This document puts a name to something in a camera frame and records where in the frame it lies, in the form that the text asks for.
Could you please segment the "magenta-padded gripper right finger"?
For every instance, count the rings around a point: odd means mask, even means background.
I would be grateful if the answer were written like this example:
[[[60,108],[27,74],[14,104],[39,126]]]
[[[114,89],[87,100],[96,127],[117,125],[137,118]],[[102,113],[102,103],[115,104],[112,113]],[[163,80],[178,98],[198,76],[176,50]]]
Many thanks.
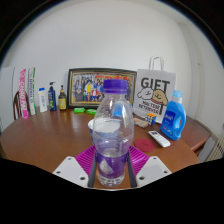
[[[128,172],[132,188],[143,187],[171,174],[157,156],[149,157],[133,146],[129,148]]]

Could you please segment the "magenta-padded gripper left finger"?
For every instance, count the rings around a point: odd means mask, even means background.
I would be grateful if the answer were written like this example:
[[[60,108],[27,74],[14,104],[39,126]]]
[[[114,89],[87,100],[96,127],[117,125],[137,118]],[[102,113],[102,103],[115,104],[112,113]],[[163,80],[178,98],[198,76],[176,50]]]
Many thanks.
[[[91,146],[75,157],[67,156],[53,172],[67,181],[84,188],[92,188],[95,182],[95,147]]]

